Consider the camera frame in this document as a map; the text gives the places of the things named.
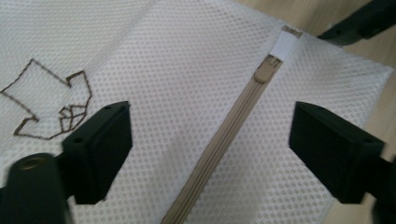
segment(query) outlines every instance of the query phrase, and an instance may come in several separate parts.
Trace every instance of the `black metal frame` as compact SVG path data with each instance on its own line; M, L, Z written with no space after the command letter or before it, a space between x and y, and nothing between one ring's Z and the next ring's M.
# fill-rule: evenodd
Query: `black metal frame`
M345 46L369 39L396 23L396 0L374 0L318 38Z

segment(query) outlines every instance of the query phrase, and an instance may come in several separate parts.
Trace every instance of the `clamp jaw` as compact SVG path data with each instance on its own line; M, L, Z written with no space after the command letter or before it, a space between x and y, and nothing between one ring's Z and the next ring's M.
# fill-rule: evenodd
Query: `clamp jaw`
M0 191L0 223L73 223L67 199L104 200L133 145L128 102L107 105L62 142L54 157L16 161Z

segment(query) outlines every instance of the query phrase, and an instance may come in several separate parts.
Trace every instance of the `white mesh bag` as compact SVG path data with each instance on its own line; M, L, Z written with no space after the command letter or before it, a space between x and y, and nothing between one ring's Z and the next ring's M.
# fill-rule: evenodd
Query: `white mesh bag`
M6 176L12 162L23 156L60 153L63 139L102 106L124 100L131 104L134 147L105 202L72 205L76 223L160 223L284 25L234 2L220 0L0 4L2 176ZM362 125L390 70L304 36L235 139L189 217L190 222L227 222L225 217L231 212L241 218L230 222L239 223L298 222L298 218L318 221L306 211L325 210L329 195L281 142L287 136L291 102L301 96L299 100L338 108L346 119ZM296 55L304 55L304 59L300 61ZM325 68L332 71L334 67L344 70L325 76ZM367 69L362 75L363 67ZM290 84L293 78L297 82ZM330 83L333 89L309 96L310 92L322 91L322 86L308 88L318 83ZM355 88L360 83L367 88L365 91ZM340 99L345 96L357 102ZM252 121L268 114L267 110L278 115L279 121ZM273 133L266 136L273 136L268 138L272 147L262 148L257 138L250 140L252 128L271 128ZM238 145L241 141L243 150ZM266 160L265 155L271 155L272 161L256 161ZM243 167L243 163L251 163L247 166L250 173L243 176L256 178L248 185L238 180L242 176L231 172ZM315 189L306 197L317 197L318 202L305 199L301 212L269 212L264 205L293 204L286 201L295 200L301 189L286 184L285 193L278 195L278 187L262 190L257 185L276 186L289 165L298 176L295 181ZM219 191L226 183L224 179L236 182L222 192L226 194L223 198ZM258 194L249 193L250 189L257 189ZM250 205L253 209L234 201L235 193L240 199L254 197L255 203ZM217 200L206 202L207 196ZM238 211L233 210L237 204Z

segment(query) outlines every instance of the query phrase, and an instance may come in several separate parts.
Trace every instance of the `brown embroidered pattern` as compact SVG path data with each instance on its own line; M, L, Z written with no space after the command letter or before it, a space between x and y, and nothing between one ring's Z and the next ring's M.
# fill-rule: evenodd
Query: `brown embroidered pattern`
M64 105L59 109L58 111L59 117L57 118L59 120L59 127L58 128L55 127L53 130L43 130L43 132L40 132L39 129L34 129L33 131L24 130L28 123L30 125L36 125L40 122L43 122L42 120L47 119L41 115L38 115L33 110L33 108L31 108L29 105L23 102L23 99L21 99L21 97L18 98L15 95L13 95L15 94L15 92L23 91L23 89L20 90L21 86L18 86L17 84L27 76L26 73L28 69L31 68L32 66L38 66L38 68L42 70L41 72L45 72L45 74L48 75L48 78L55 78L57 81L59 81L62 84L63 87L66 87L69 90L73 88L72 80L79 81L80 84L82 82L84 91L87 93L86 98L83 99L83 102L81 104ZM67 77L65 80L62 80L59 76L55 75L43 64L39 63L35 59L31 59L30 62L26 64L26 66L23 68L23 70L18 75L18 77L7 87L0 90L0 94L9 98L11 101L15 102L17 105L23 108L28 114L30 114L30 118L25 118L21 122L21 124L16 128L16 130L14 131L14 135L23 136L23 137L32 137L42 140L50 140L60 134L68 133L75 130L77 126L87 117L88 105L92 98L92 89L87 79L87 75L85 74L84 71L79 71Z

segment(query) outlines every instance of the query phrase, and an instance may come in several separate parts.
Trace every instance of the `white surface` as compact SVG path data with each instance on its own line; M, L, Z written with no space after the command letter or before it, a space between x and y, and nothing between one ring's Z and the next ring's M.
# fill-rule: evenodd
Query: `white surface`
M271 49L270 54L277 57L280 61L283 62L293 51L297 41L297 36L286 31L281 31L279 39L274 44L274 47Z
M130 101L134 148L104 203L96 206L72 205L77 223L159 223L234 101L275 44L284 24L228 1L3 1L1 4L1 89L14 81L29 60L35 58L63 78L79 70L86 71L93 94L88 107L89 116L104 105ZM364 100L356 103L359 105L352 103L355 107L350 108L355 109L345 107L344 112L347 119L355 118L355 121L363 122L385 80L385 74L389 73L388 68L345 55L335 47L310 38L305 41L308 42L304 46L316 43L317 47L305 49L306 59L303 62L298 63L292 57L289 65L282 68L282 71L291 69L295 77L306 81L293 86L296 96L298 91L311 90L307 87L317 83L316 80L335 89L323 89L321 86L315 89L333 94L329 95L330 98L326 98L324 93L312 95L314 103L326 106L326 102L333 102L344 108L343 102L351 99L340 98L344 96L343 92L358 98L364 96ZM328 50L329 57L336 60L307 63L323 55L319 49ZM338 54L344 55L343 61L337 61ZM298 69L293 70L291 65L295 63L299 64ZM318 77L323 71L333 71L340 64L347 68L343 70L343 78ZM289 87L287 83L290 78L275 77L275 84L265 95L271 96L270 92L282 95L281 92ZM52 111L54 106L68 104L70 99L78 101L86 97L83 86L77 86L70 92L39 88L49 83L50 80L38 79L30 87L27 85L16 90L20 97L36 95L40 99L38 102L48 102L39 107L43 114ZM367 88L364 92L355 89L361 84ZM279 141L278 144L284 146L285 143L280 140L286 137L290 102L294 98L285 104L280 99L283 98L270 97L269 103L263 105L261 102L253 115L275 114L281 116L275 117L280 118L279 121L262 119L248 127L253 127L253 130L270 127L265 132L272 136L268 141ZM12 162L23 156L61 151L60 143L67 134L50 141L12 135L26 115L19 105L0 95L2 175ZM51 125L57 123L53 121L48 125L52 128ZM190 220L219 222L222 220L219 218L228 215L239 218L234 221L244 218L246 222L261 220L266 223L278 218L291 222L298 222L301 218L318 220L318 214L312 215L311 211L325 211L322 202L329 196L318 182L312 182L312 175L288 154L285 147L279 151L263 151L262 144L258 144L263 140L251 138L262 133L250 132L246 128L242 130L239 140L235 142L242 141L249 149L245 145L233 145L208 186L209 189L215 188L209 195L217 201L205 203L204 207L202 202L198 203ZM297 192L294 185L287 183L280 188L276 181L267 181L274 178L271 174L288 169L289 164L298 167L293 170L296 176L293 183L302 183L302 188L312 182L312 188L316 190L304 191L300 199L295 196L300 191ZM246 185L241 182L244 181L244 167L252 169L246 175L252 181ZM229 186L227 181L234 182L234 186ZM258 183L274 187L262 191ZM249 193L258 189L259 196ZM286 198L268 201L272 199L266 197L268 192L273 192L273 197L280 194ZM233 201L235 195L243 196L238 198L241 203ZM310 199L317 197L319 203L312 203ZM279 214L278 209L266 210L261 206L266 202L283 208L294 204L291 202L296 199L301 201L301 209L295 212ZM246 200L253 201L248 205Z

